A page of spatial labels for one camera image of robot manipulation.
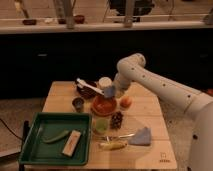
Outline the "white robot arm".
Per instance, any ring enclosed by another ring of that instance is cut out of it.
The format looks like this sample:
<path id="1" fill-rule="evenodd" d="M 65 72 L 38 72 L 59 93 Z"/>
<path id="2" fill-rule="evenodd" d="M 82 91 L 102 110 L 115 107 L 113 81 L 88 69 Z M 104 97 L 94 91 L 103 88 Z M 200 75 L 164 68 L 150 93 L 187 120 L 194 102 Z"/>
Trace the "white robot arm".
<path id="1" fill-rule="evenodd" d="M 213 171 L 213 97 L 145 69 L 146 59 L 136 53 L 117 63 L 116 94 L 122 96 L 136 82 L 182 109 L 194 121 L 187 171 Z"/>

